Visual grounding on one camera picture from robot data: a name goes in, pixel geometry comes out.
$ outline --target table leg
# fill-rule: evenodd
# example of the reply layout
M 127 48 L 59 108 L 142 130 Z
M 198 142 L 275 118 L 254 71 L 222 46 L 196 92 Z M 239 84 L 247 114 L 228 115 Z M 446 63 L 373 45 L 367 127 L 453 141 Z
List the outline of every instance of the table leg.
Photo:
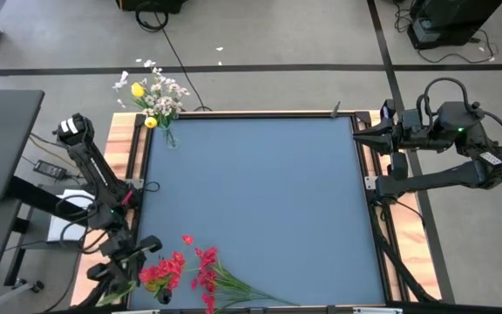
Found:
M 60 198 L 16 176 L 11 178 L 6 196 L 18 198 L 22 202 L 31 205 L 34 208 L 43 210 L 46 213 L 55 215 L 59 218 L 65 219 L 66 221 L 70 221 L 71 216 L 74 216 L 76 219 L 82 217 L 80 213 L 84 213 L 86 215 L 86 211 L 84 209 L 73 205 L 68 201 L 64 201 L 59 208 L 59 212 L 56 212 L 56 205 L 58 204 L 58 201 L 61 200 Z M 83 220 L 78 224 L 86 227 L 87 221 Z

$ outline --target leaf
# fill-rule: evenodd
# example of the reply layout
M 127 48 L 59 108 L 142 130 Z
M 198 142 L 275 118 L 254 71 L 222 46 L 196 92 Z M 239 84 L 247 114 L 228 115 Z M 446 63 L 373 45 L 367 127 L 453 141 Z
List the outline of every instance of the leaf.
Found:
M 137 284 L 134 281 L 129 282 L 127 289 L 121 293 L 112 293 L 110 295 L 107 295 L 103 297 L 96 306 L 102 306 L 106 304 L 111 304 L 113 301 L 118 300 L 122 298 L 123 296 L 129 294 L 131 291 L 135 290 L 135 287 Z

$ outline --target gray floor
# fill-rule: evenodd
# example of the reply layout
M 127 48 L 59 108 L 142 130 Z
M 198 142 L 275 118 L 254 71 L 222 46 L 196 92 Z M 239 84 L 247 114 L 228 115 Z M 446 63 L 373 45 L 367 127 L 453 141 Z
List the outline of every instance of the gray floor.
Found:
M 392 3 L 376 0 L 376 6 L 393 64 L 422 65 L 406 35 L 394 30 Z M 119 11 L 111 0 L 7 0 L 0 23 L 6 31 L 0 40 L 0 69 L 127 67 L 135 66 L 136 58 L 178 65 L 163 34 L 143 32 L 133 14 Z M 484 29 L 500 48 L 494 64 L 502 64 L 502 6 Z M 383 63 L 366 0 L 191 0 L 171 18 L 167 31 L 186 65 Z M 440 48 L 427 55 L 436 58 L 459 51 L 468 58 L 484 57 L 478 48 L 477 44 Z M 445 63 L 461 62 L 448 59 Z M 61 119 L 81 112 L 92 119 L 96 143 L 104 149 L 110 118 L 122 110 L 111 88 L 118 75 L 0 77 L 0 89 L 44 90 L 36 133 L 50 138 Z M 329 109 L 338 100 L 343 109 L 378 109 L 390 97 L 385 72 L 190 75 L 205 104 L 214 110 Z M 181 75 L 171 76 L 187 85 Z M 502 117 L 501 71 L 397 72 L 405 106 L 412 107 L 424 86 L 440 76 L 461 79 L 471 101 L 480 101 Z M 453 85 L 438 85 L 431 91 L 435 108 L 458 97 Z M 187 108 L 197 106 L 195 97 L 185 103 Z M 493 138 L 502 139 L 498 127 L 486 125 Z M 24 155 L 60 164 L 30 144 Z M 424 173 L 462 160 L 452 151 L 419 156 Z M 26 162 L 20 163 L 17 174 L 35 183 L 52 183 L 33 174 Z M 502 306 L 502 185 L 492 191 L 446 188 L 431 191 L 430 198 L 457 302 Z M 10 255 L 1 266 L 0 283 Z M 63 293 L 75 258 L 69 252 L 28 252 L 20 276 L 41 280 L 47 288 L 10 309 L 32 313 L 53 304 Z

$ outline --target yellow flower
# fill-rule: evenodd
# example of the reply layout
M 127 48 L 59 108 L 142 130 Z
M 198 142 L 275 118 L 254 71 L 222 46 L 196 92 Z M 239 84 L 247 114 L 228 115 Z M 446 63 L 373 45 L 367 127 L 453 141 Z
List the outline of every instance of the yellow flower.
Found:
M 148 117 L 145 119 L 145 126 L 148 128 L 155 128 L 158 126 L 158 121 L 154 117 Z
M 145 89 L 139 83 L 133 83 L 131 85 L 131 93 L 136 98 L 141 98 L 145 96 Z

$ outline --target power adapter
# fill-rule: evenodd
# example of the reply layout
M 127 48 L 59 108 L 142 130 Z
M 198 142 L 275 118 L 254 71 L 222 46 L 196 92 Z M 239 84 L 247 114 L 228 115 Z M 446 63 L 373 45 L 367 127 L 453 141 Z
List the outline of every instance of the power adapter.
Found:
M 67 175 L 67 169 L 56 166 L 43 160 L 38 160 L 36 165 L 34 165 L 32 171 L 39 174 L 43 174 L 45 176 L 49 176 L 50 178 L 56 180 L 63 180 Z

